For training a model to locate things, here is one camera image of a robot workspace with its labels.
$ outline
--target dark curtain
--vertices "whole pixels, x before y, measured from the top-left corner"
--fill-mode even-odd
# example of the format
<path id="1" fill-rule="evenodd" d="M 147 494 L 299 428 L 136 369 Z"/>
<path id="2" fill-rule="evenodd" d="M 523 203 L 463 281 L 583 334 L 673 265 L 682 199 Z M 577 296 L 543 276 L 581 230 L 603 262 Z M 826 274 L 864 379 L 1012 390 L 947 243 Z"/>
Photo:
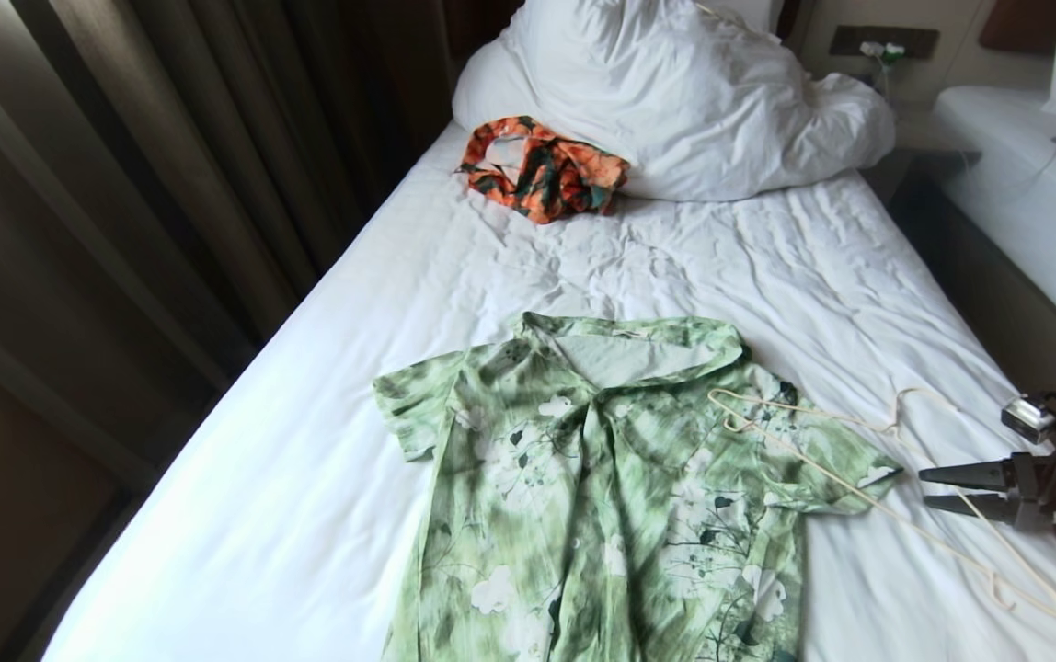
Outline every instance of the dark curtain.
<path id="1" fill-rule="evenodd" d="M 435 3 L 0 3 L 0 382 L 145 489 L 449 120 Z"/>

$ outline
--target bed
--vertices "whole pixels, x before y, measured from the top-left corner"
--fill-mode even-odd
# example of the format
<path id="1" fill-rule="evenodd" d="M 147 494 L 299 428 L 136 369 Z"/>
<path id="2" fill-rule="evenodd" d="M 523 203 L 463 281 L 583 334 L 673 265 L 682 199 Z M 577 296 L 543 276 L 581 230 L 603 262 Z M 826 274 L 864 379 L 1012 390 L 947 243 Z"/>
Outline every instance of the bed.
<path id="1" fill-rule="evenodd" d="M 941 183 L 949 200 L 1056 305 L 1056 116 L 1046 95 L 954 88 L 932 114 L 973 140 L 981 162 Z"/>
<path id="2" fill-rule="evenodd" d="M 535 226 L 455 173 L 469 129 L 446 127 L 201 424 L 46 661 L 378 659 L 431 470 L 403 461 L 370 382 L 507 339 L 524 310 L 727 320 L 824 410 L 885 420 L 918 386 L 957 402 L 905 405 L 903 436 L 941 465 L 1025 450 L 998 423 L 1010 382 L 854 171 Z M 907 470 L 887 506 L 1038 593 L 987 528 L 923 506 L 926 461 L 867 438 Z M 888 516 L 806 529 L 800 659 L 1056 659 L 1056 619 L 996 606 L 978 573 Z M 1002 533 L 1056 587 L 1053 537 Z"/>

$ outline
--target nightstand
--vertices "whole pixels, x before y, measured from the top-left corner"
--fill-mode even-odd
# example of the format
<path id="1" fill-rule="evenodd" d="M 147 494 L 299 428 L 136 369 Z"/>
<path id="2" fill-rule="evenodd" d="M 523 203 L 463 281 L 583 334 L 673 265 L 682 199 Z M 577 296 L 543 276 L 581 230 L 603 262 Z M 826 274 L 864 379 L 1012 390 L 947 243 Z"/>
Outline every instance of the nightstand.
<path id="1" fill-rule="evenodd" d="M 943 126 L 927 110 L 899 110 L 895 147 L 881 163 L 861 169 L 860 174 L 887 206 L 911 168 L 923 167 L 931 174 L 940 174 L 949 168 L 968 167 L 980 157 L 977 147 Z"/>

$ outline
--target green fabric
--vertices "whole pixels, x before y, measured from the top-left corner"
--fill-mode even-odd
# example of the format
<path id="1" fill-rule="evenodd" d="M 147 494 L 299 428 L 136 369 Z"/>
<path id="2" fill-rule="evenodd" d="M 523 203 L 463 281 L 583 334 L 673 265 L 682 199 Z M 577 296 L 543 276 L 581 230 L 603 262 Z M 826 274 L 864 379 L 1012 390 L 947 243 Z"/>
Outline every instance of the green fabric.
<path id="1" fill-rule="evenodd" d="M 867 508 L 721 427 L 716 387 L 811 405 L 716 320 L 524 314 L 374 387 L 406 458 L 434 458 L 386 661 L 792 661 L 803 514 Z M 876 497 L 900 470 L 833 420 L 732 405 Z"/>

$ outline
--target orange floral shirt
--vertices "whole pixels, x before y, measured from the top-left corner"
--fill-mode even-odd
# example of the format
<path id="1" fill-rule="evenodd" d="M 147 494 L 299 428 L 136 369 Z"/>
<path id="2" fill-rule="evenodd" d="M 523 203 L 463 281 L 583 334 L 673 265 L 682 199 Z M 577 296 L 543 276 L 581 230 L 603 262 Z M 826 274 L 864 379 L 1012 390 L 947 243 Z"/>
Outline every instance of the orange floral shirt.
<path id="1" fill-rule="evenodd" d="M 524 135 L 525 156 L 512 182 L 499 167 L 484 167 L 487 148 L 504 135 Z M 562 137 L 531 117 L 504 117 L 474 130 L 458 169 L 470 188 L 538 225 L 562 214 L 607 213 L 630 164 L 588 143 Z"/>

